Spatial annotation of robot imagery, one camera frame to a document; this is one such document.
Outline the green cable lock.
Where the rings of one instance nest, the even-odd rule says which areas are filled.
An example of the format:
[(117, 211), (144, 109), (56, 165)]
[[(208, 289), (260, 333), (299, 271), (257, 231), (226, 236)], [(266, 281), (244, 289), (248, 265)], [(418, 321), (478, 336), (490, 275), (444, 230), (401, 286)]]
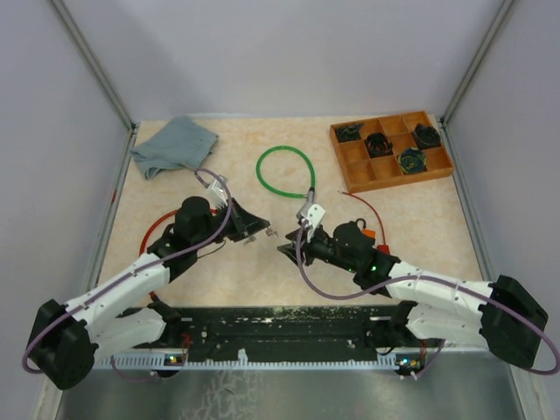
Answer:
[(291, 144), (257, 149), (253, 166), (254, 194), (266, 200), (303, 204), (317, 185), (317, 174), (308, 153)]

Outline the orange black padlock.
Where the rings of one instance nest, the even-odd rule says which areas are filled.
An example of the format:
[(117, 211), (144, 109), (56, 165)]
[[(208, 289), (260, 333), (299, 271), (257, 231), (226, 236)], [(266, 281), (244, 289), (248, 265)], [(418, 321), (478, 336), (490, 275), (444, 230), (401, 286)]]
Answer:
[(376, 232), (370, 228), (368, 228), (368, 224), (367, 221), (363, 218), (358, 218), (355, 220), (355, 223), (358, 227), (358, 229), (367, 237), (375, 239), (376, 238)]

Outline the red cable padlock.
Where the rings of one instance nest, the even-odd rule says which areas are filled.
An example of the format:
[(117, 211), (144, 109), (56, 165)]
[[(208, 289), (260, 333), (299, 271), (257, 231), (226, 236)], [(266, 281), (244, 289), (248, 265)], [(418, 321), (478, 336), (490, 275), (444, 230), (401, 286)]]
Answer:
[(343, 208), (348, 218), (355, 220), (363, 218), (367, 221), (367, 227), (376, 232), (376, 247), (385, 254), (390, 253), (390, 246), (386, 228), (382, 217), (377, 209), (359, 194), (344, 190), (338, 190), (337, 194), (344, 202)]

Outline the red translucent cable lock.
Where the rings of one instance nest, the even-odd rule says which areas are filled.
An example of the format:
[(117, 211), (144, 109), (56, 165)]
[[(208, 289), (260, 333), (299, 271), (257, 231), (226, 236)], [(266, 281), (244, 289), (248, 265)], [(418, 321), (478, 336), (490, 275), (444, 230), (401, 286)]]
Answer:
[[(149, 239), (151, 238), (154, 231), (156, 231), (157, 228), (160, 225), (162, 225), (165, 221), (168, 221), (171, 217), (174, 217), (177, 214), (178, 211), (179, 210), (170, 211), (169, 213), (166, 213), (166, 214), (162, 215), (159, 219), (154, 221), (154, 223), (148, 228), (148, 230), (146, 231), (146, 233), (145, 233), (145, 235), (142, 239), (142, 242), (140, 244), (140, 249), (139, 249), (139, 255), (141, 255), (144, 251), (146, 251), (146, 249), (148, 247)], [(210, 212), (211, 212), (212, 215), (217, 214), (217, 210), (214, 209), (214, 208), (210, 208)], [(226, 245), (226, 243), (223, 241), (223, 242), (220, 243), (220, 246), (218, 248), (216, 248), (213, 251), (210, 251), (208, 253), (205, 253), (204, 255), (200, 255), (199, 258), (202, 258), (202, 257), (205, 257), (205, 256), (210, 256), (210, 255), (218, 252), (219, 250), (223, 249), (225, 247), (225, 245)], [(154, 291), (150, 292), (149, 296), (150, 296), (150, 300), (154, 303), (160, 300), (158, 295)]]

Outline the silver key pair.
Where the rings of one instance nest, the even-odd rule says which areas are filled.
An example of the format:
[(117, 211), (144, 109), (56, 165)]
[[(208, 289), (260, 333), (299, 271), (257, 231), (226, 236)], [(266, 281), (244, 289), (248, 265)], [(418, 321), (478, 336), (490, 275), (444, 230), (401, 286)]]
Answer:
[[(273, 228), (273, 227), (266, 227), (262, 232), (263, 235), (266, 235), (267, 237), (278, 237), (278, 233), (277, 231)], [(249, 244), (251, 242), (255, 242), (257, 240), (257, 236), (260, 233), (257, 234), (252, 234), (246, 241), (245, 244)]]

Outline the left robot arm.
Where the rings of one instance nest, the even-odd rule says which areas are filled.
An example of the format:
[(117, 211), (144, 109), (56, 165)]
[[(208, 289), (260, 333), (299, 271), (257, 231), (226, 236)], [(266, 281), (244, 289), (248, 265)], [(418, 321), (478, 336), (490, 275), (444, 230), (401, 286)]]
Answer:
[(168, 308), (152, 303), (131, 315), (139, 299), (186, 273), (200, 249), (212, 243), (240, 242), (270, 227), (235, 199), (217, 209), (208, 200), (185, 199), (161, 237), (124, 271), (65, 303), (44, 302), (36, 313), (22, 359), (23, 369), (44, 374), (60, 390), (80, 383), (95, 363), (126, 349), (158, 342), (172, 347), (182, 326)]

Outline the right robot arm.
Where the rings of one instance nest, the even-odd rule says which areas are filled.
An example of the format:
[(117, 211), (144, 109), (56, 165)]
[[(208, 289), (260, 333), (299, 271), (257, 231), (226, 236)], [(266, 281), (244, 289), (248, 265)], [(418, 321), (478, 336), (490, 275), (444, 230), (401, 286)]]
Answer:
[(301, 220), (286, 239), (277, 251), (300, 270), (319, 260), (353, 274), (361, 293), (399, 300), (390, 326), (397, 344), (444, 340), (486, 349), (518, 368), (534, 366), (549, 316), (516, 279), (439, 276), (377, 248), (373, 233), (356, 220), (332, 234)]

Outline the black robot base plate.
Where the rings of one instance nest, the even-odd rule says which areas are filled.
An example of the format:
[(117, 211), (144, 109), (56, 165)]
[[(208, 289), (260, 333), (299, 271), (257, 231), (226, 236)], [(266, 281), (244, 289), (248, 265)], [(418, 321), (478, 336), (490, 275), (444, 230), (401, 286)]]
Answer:
[(192, 362), (376, 361), (386, 349), (436, 347), (403, 326), (396, 305), (179, 307), (147, 349), (185, 349)]

